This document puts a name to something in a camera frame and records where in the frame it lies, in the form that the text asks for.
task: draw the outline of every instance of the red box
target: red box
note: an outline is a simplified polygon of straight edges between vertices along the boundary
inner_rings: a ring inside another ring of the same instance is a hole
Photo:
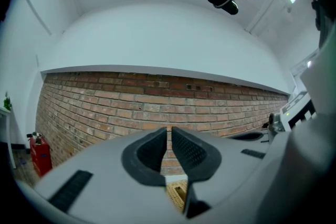
[[[41,145],[36,145],[35,140],[30,138],[30,155],[33,161],[34,169],[39,177],[49,172],[53,167],[51,165],[49,145],[43,137],[40,137]]]

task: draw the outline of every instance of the potted plant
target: potted plant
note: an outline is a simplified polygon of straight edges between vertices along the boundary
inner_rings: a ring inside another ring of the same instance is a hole
[[[11,99],[8,97],[8,94],[6,92],[5,94],[5,100],[4,100],[4,108],[7,110],[11,110],[12,108],[12,104],[11,104]]]

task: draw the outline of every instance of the white table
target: white table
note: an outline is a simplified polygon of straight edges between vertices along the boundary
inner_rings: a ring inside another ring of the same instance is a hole
[[[12,166],[14,169],[16,169],[15,162],[14,162],[14,157],[13,157],[13,152],[12,152],[12,145],[10,143],[11,139],[11,132],[9,129],[9,123],[10,123],[10,111],[7,110],[6,108],[0,106],[0,114],[6,117],[6,138],[7,138],[7,146],[8,146],[8,151],[9,151],[9,156],[10,156],[10,162],[12,163]]]

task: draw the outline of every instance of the yellow perforated object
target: yellow perforated object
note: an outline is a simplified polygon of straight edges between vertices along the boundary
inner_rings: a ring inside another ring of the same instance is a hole
[[[187,193],[187,180],[180,180],[166,184],[166,192],[174,205],[183,211]]]

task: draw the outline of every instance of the floor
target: floor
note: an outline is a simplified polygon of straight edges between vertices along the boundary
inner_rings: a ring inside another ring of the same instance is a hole
[[[13,150],[13,156],[16,164],[16,169],[12,169],[14,178],[34,187],[40,178],[34,170],[30,154],[26,150]]]

